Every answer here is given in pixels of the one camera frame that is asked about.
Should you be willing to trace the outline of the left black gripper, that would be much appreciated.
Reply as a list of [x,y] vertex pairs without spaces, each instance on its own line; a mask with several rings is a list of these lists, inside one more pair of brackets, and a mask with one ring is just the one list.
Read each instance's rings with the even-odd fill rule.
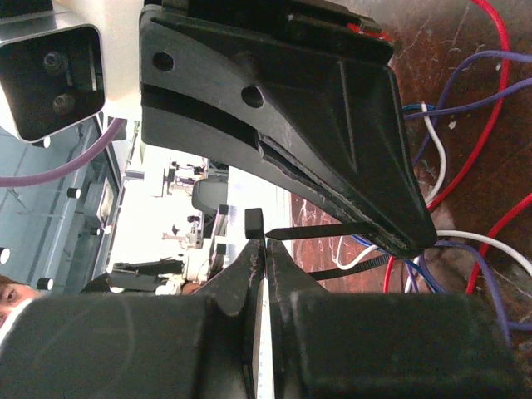
[[329,1],[156,1],[140,15],[140,88],[214,106],[316,154],[322,179],[346,176],[391,212],[410,249],[436,229],[411,164],[390,37]]

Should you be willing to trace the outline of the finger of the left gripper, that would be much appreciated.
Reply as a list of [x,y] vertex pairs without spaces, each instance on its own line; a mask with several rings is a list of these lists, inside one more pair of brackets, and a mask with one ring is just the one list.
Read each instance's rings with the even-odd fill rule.
[[322,179],[313,172],[311,153],[293,157],[276,140],[214,106],[177,93],[142,96],[144,142],[189,152],[245,171],[308,200],[343,224],[360,224],[360,232],[397,257],[410,245],[389,222],[391,212],[370,199],[375,188],[358,190],[346,176]]

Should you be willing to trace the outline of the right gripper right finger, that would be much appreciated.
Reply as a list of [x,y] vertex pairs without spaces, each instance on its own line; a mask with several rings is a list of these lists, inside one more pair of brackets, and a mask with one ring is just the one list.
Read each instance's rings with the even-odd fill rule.
[[483,303],[462,294],[331,293],[266,249],[278,398],[521,398]]

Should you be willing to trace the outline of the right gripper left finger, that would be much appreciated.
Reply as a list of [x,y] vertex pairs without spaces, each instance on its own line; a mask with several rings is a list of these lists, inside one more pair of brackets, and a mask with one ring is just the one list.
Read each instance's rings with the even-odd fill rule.
[[22,306],[1,341],[4,398],[251,398],[264,243],[189,295],[83,293]]

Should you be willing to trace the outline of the black zip tie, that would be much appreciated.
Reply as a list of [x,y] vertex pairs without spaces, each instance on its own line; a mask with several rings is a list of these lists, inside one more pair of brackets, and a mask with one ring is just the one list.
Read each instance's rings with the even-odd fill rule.
[[[264,217],[262,210],[259,208],[253,208],[244,211],[244,231],[247,239],[267,238],[277,241],[292,241],[299,239],[320,239],[368,234],[372,232],[372,226],[366,222],[351,222],[345,224],[320,224],[303,227],[277,228],[264,232]],[[362,261],[364,255],[360,254],[359,258],[360,260],[358,260],[353,266],[337,266],[334,269],[311,272],[309,275],[317,281],[343,278],[380,267],[388,262],[390,256],[388,254],[382,254],[373,259]]]

